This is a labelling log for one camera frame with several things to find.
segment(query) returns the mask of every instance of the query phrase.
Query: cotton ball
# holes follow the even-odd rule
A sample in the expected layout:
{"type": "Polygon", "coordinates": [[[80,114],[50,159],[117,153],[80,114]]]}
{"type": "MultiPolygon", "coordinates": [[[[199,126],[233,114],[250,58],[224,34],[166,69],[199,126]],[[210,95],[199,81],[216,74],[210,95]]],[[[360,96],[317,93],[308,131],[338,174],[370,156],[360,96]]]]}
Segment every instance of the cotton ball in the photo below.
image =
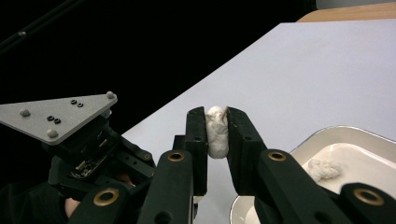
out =
{"type": "Polygon", "coordinates": [[[308,163],[308,174],[318,182],[321,178],[334,178],[341,174],[341,164],[338,161],[319,161],[312,159],[308,163]]]}
{"type": "Polygon", "coordinates": [[[206,115],[206,133],[208,155],[213,159],[222,159],[228,154],[227,108],[211,107],[206,115]]]}

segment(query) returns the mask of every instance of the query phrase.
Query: white tray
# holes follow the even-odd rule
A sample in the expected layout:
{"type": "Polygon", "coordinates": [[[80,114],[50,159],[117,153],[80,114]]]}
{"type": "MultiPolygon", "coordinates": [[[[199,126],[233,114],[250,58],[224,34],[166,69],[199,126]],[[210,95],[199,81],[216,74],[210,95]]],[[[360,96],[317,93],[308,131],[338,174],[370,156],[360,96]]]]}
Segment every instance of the white tray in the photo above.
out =
{"type": "MultiPolygon", "coordinates": [[[[349,126],[322,129],[290,153],[307,171],[311,159],[338,161],[341,174],[317,182],[337,194],[346,183],[361,182],[396,198],[396,142],[375,133],[349,126]]],[[[231,224],[260,224],[253,196],[235,198],[231,224]]]]}

